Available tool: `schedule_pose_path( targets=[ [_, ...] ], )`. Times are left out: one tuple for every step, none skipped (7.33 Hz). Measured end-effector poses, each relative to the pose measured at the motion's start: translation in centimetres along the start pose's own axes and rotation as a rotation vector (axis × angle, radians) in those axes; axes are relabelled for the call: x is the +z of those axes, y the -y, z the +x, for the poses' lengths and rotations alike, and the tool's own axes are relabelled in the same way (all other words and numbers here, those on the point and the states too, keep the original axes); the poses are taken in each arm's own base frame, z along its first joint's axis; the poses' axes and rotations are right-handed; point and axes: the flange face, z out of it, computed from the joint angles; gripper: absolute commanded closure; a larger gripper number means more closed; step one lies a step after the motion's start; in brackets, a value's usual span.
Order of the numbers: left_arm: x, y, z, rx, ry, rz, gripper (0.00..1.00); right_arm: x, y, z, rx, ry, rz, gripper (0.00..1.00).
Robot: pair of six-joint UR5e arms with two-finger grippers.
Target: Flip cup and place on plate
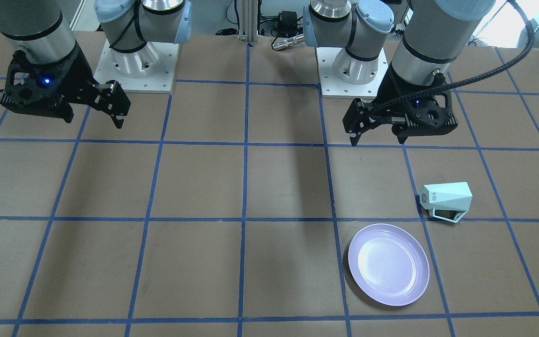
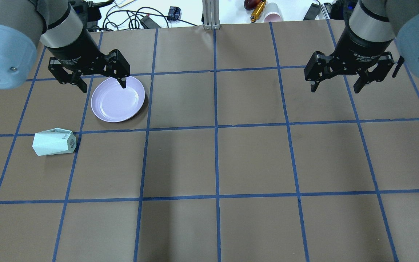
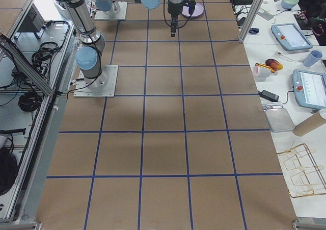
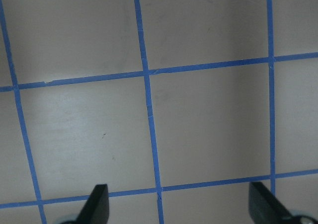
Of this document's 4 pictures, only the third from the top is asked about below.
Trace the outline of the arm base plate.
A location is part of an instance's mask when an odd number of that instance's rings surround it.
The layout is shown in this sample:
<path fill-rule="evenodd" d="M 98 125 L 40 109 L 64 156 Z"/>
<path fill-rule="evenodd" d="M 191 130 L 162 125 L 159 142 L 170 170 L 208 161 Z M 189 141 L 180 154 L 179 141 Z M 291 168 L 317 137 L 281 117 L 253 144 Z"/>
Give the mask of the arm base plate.
<path fill-rule="evenodd" d="M 104 65 L 102 74 L 98 79 L 87 87 L 87 84 L 92 82 L 91 79 L 85 79 L 76 83 L 76 91 L 73 96 L 75 98 L 100 98 L 115 96 L 118 65 Z"/>
<path fill-rule="evenodd" d="M 96 0 L 93 10 L 95 20 L 125 20 L 127 2 Z"/>

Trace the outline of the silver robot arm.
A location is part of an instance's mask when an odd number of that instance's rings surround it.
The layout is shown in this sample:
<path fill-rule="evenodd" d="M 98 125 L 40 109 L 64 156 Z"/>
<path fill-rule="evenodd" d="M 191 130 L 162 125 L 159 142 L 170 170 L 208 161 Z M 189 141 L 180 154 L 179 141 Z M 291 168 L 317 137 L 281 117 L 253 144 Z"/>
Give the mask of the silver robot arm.
<path fill-rule="evenodd" d="M 74 26 L 79 32 L 81 48 L 77 51 L 75 60 L 81 69 L 86 86 L 91 89 L 102 87 L 107 83 L 108 77 L 101 66 L 102 52 L 105 47 L 104 36 L 95 28 L 87 0 L 58 0 L 62 2 L 70 15 Z M 93 0 L 103 2 L 132 2 L 142 4 L 146 9 L 152 10 L 159 6 L 161 0 Z M 178 16 L 182 13 L 187 0 L 168 0 L 167 12 L 171 16 L 168 26 L 171 36 L 175 36 L 178 26 Z"/>
<path fill-rule="evenodd" d="M 99 11 L 105 14 L 117 14 L 120 12 L 120 5 L 118 2 L 96 0 L 95 6 Z"/>

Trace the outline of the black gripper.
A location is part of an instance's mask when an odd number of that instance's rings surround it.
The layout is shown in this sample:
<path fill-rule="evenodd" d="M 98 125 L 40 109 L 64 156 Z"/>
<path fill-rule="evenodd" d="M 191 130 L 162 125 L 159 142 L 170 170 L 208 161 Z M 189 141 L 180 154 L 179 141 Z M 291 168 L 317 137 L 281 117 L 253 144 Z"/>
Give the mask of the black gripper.
<path fill-rule="evenodd" d="M 177 16 L 180 15 L 180 3 L 168 1 L 168 13 L 171 15 L 171 37 L 175 37 L 177 31 Z"/>

